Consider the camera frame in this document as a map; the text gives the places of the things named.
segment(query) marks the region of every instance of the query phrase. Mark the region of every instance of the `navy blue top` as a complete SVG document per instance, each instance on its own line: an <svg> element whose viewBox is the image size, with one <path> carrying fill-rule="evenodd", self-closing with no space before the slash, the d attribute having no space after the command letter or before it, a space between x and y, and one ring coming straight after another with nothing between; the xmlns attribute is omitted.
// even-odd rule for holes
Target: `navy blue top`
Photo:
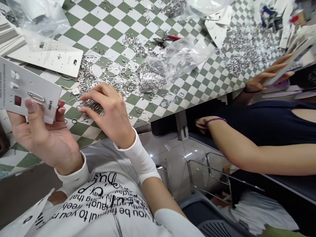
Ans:
<svg viewBox="0 0 316 237"><path fill-rule="evenodd" d="M224 106L214 112L257 146L316 144L316 123L297 117L293 109L316 110L316 103L262 101L250 106Z"/></svg>

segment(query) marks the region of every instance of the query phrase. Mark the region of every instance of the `clear plastic bag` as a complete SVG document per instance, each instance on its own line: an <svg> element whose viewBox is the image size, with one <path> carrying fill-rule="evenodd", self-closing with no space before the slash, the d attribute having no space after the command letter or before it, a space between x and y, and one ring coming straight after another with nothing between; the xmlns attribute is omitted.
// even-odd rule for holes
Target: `clear plastic bag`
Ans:
<svg viewBox="0 0 316 237"><path fill-rule="evenodd" d="M7 0L7 4L32 49L71 27L57 0Z"/></svg>
<svg viewBox="0 0 316 237"><path fill-rule="evenodd" d="M213 46L210 50L210 42L205 41L203 44L194 44L192 38L185 37L172 42L158 55L145 58L139 67L140 92L162 90L207 60L216 51Z"/></svg>
<svg viewBox="0 0 316 237"><path fill-rule="evenodd" d="M224 8L232 0L171 0L165 9L165 14L175 20L207 17Z"/></svg>

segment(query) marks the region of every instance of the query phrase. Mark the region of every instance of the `hand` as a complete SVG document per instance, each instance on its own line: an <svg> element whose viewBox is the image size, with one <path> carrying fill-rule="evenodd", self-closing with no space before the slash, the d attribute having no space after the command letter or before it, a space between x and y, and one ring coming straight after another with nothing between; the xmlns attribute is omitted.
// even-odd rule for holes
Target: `hand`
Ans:
<svg viewBox="0 0 316 237"><path fill-rule="evenodd" d="M120 148L127 149L135 142L135 132L129 122L124 100L113 86L105 82L93 87L92 91L80 97L81 100L94 100L104 109L104 116L90 108L81 108L79 112L93 118L102 131Z"/></svg>
<svg viewBox="0 0 316 237"><path fill-rule="evenodd" d="M198 127L198 129L200 130L200 132L205 135L206 130L208 130L208 127L205 126L205 123L206 123L208 120L216 119L216 118L219 118L219 117L217 117L217 116L209 116L209 117L200 118L200 119L198 119L198 120L195 122L195 125Z"/></svg>
<svg viewBox="0 0 316 237"><path fill-rule="evenodd" d="M250 79L246 85L246 90L248 92L257 92L257 91L264 91L267 88L263 86L263 83L275 77L277 75L277 72L281 69L285 68L287 66L287 63L284 63L286 60L288 60L290 57L292 57L292 54L285 55L281 58L279 58L270 68L265 70L264 72L258 74L254 78ZM285 80L287 80L289 77L293 76L295 72L286 72L282 77L280 77L275 83L279 84Z"/></svg>
<svg viewBox="0 0 316 237"><path fill-rule="evenodd" d="M61 175L68 175L81 169L83 159L79 146L65 123L65 102L60 100L56 121L45 124L40 106L31 99L25 100L28 121L22 115L8 112L16 141L38 156Z"/></svg>

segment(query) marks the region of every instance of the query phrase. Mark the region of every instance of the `purple bead bracelet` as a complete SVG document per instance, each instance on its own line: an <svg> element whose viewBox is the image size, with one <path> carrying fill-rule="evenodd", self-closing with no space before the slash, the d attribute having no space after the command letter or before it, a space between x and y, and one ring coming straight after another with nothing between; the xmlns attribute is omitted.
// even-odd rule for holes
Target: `purple bead bracelet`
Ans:
<svg viewBox="0 0 316 237"><path fill-rule="evenodd" d="M207 127L207 124L208 124L209 122L216 121L216 120L223 120L223 121L227 122L227 120L224 119L224 118L213 118L213 119L210 119L210 120L206 121L206 122L205 122L205 126Z"/></svg>

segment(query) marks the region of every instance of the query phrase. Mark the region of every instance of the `pliers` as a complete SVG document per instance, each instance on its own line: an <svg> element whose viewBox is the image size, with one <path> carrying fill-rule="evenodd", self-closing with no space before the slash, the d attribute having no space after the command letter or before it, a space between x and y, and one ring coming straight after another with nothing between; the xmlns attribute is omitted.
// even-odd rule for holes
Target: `pliers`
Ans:
<svg viewBox="0 0 316 237"><path fill-rule="evenodd" d="M181 38L178 37L178 36L174 36L174 35L165 35L163 38L154 38L154 41L155 41L155 44L160 46L160 47L163 47L163 48L166 48L167 45L166 45L166 41L177 41L177 40L180 40Z"/></svg>

